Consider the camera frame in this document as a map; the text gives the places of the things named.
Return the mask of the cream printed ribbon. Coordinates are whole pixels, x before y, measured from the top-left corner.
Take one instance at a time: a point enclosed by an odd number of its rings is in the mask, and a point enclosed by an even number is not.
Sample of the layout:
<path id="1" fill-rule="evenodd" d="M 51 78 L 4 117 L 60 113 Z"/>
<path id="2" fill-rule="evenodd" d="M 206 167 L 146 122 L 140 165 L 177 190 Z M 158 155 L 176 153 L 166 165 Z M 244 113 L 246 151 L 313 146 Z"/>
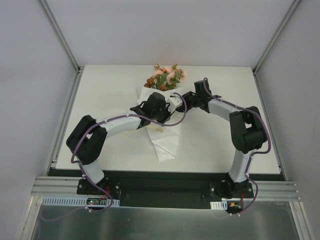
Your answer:
<path id="1" fill-rule="evenodd" d="M 148 134 L 162 134 L 166 128 L 165 127 L 157 127 L 157 126 L 146 126 L 138 129 L 130 129 L 125 131 L 125 134 L 131 133 L 131 132 L 136 132 L 136 131 L 146 131 Z"/>

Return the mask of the translucent white wrapping paper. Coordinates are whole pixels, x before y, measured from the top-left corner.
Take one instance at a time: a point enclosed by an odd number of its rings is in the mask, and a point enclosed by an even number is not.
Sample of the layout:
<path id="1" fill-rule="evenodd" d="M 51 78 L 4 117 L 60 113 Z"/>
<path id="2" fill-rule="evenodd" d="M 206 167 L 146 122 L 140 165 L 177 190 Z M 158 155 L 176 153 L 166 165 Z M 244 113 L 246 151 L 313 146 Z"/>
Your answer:
<path id="1" fill-rule="evenodd" d="M 140 104 L 141 102 L 146 101 L 153 92 L 160 93 L 167 99 L 171 95 L 171 93 L 176 92 L 180 95 L 183 95 L 185 90 L 183 87 L 178 87 L 173 90 L 160 91 L 153 88 L 147 88 L 141 85 L 137 88 L 137 103 Z M 149 126 L 165 127 L 165 131 L 162 134 L 148 134 L 153 144 L 158 161 L 161 162 L 164 160 L 175 159 L 177 156 L 179 140 L 181 135 L 181 124 L 167 127 L 160 126 L 152 122 L 147 127 Z"/>

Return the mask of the pink rose stem with leaves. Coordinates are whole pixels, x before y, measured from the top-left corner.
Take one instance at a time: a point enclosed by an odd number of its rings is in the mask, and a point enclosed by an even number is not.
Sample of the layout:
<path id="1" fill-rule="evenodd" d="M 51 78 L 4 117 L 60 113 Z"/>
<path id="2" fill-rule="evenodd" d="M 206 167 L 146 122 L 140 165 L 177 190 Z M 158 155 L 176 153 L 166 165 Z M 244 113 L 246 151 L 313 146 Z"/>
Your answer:
<path id="1" fill-rule="evenodd" d="M 186 78 L 186 72 L 183 69 L 178 68 L 177 64 L 171 67 L 164 67 L 164 66 L 161 67 L 159 64 L 156 64 L 154 66 L 154 72 L 159 68 L 170 68 L 175 72 L 173 79 L 170 82 L 166 81 L 166 86 L 168 87 L 168 91 L 177 89 L 179 84 Z"/>

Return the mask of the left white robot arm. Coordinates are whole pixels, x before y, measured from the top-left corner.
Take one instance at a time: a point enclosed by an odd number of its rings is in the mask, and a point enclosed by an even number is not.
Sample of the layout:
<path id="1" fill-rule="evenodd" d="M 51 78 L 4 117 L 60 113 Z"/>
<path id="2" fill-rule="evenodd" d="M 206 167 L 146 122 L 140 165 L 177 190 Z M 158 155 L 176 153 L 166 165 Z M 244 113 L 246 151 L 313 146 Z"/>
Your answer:
<path id="1" fill-rule="evenodd" d="M 105 140 L 120 133 L 144 128 L 151 123 L 161 127 L 177 126 L 186 117 L 187 110 L 186 100 L 181 94 L 174 92 L 165 98 L 162 94 L 153 92 L 139 105 L 109 119 L 98 121 L 85 115 L 66 140 L 72 153 L 70 161 L 79 166 L 89 182 L 90 191 L 96 195 L 104 193 L 111 197 L 98 161 Z"/>

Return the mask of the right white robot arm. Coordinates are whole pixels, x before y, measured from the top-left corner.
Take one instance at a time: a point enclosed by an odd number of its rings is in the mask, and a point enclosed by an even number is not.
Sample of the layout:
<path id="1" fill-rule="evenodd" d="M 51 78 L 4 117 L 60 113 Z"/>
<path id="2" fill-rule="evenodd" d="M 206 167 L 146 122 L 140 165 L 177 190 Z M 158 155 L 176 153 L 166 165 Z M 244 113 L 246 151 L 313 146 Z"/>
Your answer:
<path id="1" fill-rule="evenodd" d="M 231 199 L 243 193 L 250 186 L 249 169 L 255 155 L 271 151 L 271 139 L 267 127 L 256 106 L 241 107 L 212 95 L 208 79 L 194 83 L 195 92 L 189 91 L 182 97 L 186 107 L 182 110 L 199 108 L 229 122 L 231 141 L 235 147 L 233 162 L 225 180 L 214 192 L 219 197 Z"/>

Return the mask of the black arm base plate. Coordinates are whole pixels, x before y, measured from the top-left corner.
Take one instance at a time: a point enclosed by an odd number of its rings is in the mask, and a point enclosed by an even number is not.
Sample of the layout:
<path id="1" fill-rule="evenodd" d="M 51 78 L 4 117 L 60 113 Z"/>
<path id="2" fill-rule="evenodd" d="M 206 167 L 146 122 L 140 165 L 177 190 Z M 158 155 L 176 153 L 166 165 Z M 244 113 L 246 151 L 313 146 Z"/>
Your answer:
<path id="1" fill-rule="evenodd" d="M 50 169 L 50 177 L 79 177 L 76 193 L 112 197 L 122 207 L 209 209 L 216 200 L 216 186 L 223 183 L 226 173 L 104 171 L 97 189 L 80 170 Z"/>

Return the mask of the left aluminium frame post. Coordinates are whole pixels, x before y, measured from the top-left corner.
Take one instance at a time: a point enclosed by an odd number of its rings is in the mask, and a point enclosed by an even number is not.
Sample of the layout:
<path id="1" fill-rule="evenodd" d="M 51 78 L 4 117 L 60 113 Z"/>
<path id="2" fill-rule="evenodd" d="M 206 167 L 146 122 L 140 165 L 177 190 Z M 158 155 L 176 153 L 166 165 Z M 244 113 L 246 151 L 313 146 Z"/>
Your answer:
<path id="1" fill-rule="evenodd" d="M 78 61 L 76 60 L 60 26 L 58 21 L 56 20 L 54 13 L 52 12 L 50 5 L 48 4 L 47 0 L 38 0 L 37 1 L 39 6 L 41 7 L 48 23 L 50 24 L 60 46 L 62 47 L 62 50 L 66 54 L 70 64 L 72 65 L 73 69 L 76 73 L 79 73 L 81 71 L 81 66 L 79 65 Z"/>

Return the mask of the aluminium frame post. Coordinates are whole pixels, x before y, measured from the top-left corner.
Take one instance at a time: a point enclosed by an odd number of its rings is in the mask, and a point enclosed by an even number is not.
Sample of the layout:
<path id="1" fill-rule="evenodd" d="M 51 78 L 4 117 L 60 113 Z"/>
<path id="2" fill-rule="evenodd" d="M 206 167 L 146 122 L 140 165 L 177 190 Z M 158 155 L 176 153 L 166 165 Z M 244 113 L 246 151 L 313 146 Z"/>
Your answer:
<path id="1" fill-rule="evenodd" d="M 262 55 L 260 56 L 257 64 L 252 69 L 252 73 L 253 73 L 254 76 L 256 76 L 257 73 L 259 72 L 259 70 L 262 68 L 263 64 L 265 63 L 265 61 L 267 60 L 268 56 L 271 54 L 273 48 L 275 47 L 278 39 L 282 35 L 282 33 L 285 30 L 285 28 L 287 27 L 289 21 L 291 20 L 291 18 L 293 17 L 293 15 L 295 14 L 296 10 L 298 9 L 298 7 L 300 6 L 300 4 L 302 2 L 303 2 L 302 0 L 293 0 L 291 2 L 291 4 L 289 5 L 287 11 L 285 12 L 285 14 L 284 14 L 283 18 L 281 19 L 279 25 L 277 26 L 275 32 L 273 33 L 273 35 L 270 38 L 268 44 L 266 45 Z"/>
<path id="2" fill-rule="evenodd" d="M 66 54 L 70 64 L 72 65 L 73 69 L 76 73 L 79 73 L 81 71 L 81 66 L 79 65 L 78 61 L 76 60 L 60 26 L 58 21 L 56 20 L 54 13 L 52 12 L 50 5 L 48 4 L 47 0 L 38 0 L 37 1 L 39 6 L 41 7 L 48 23 L 50 24 L 60 46 L 62 47 L 62 50 Z"/>

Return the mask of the right aluminium frame post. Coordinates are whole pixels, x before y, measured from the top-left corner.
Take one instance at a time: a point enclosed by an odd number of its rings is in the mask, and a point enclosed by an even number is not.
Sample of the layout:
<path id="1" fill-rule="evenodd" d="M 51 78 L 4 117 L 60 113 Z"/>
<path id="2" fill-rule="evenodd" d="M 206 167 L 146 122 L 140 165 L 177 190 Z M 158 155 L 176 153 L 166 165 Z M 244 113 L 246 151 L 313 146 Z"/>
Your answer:
<path id="1" fill-rule="evenodd" d="M 289 5 L 287 11 L 285 12 L 285 14 L 284 14 L 283 18 L 281 19 L 279 25 L 277 26 L 275 32 L 273 33 L 273 35 L 270 38 L 268 44 L 266 45 L 262 55 L 260 56 L 257 64 L 252 69 L 252 73 L 253 73 L 254 76 L 256 76 L 257 73 L 259 72 L 259 70 L 262 68 L 263 64 L 265 63 L 265 61 L 267 60 L 268 56 L 271 54 L 273 48 L 275 47 L 278 39 L 282 35 L 282 33 L 285 30 L 285 28 L 287 27 L 289 21 L 291 20 L 291 18 L 293 17 L 293 15 L 295 14 L 296 10 L 298 9 L 298 7 L 300 6 L 300 4 L 302 2 L 303 2 L 302 0 L 293 0 L 291 2 L 291 4 Z"/>

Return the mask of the aluminium front rail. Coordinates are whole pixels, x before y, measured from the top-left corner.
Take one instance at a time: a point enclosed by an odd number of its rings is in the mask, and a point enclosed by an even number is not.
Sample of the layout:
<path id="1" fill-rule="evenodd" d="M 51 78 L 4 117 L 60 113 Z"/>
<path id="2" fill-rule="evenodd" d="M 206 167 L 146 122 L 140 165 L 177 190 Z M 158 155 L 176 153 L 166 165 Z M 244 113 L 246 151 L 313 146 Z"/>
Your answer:
<path id="1" fill-rule="evenodd" d="M 106 190 L 119 199 L 125 194 L 142 193 L 196 193 L 204 197 L 215 196 L 215 187 L 222 180 L 183 178 L 183 179 L 150 179 L 120 178 L 106 180 Z M 290 181 L 257 181 L 244 190 L 247 199 L 256 191 L 258 201 L 301 202 L 302 196 L 295 182 Z M 91 186 L 81 177 L 38 176 L 31 190 L 32 196 L 102 196 L 104 192 Z"/>

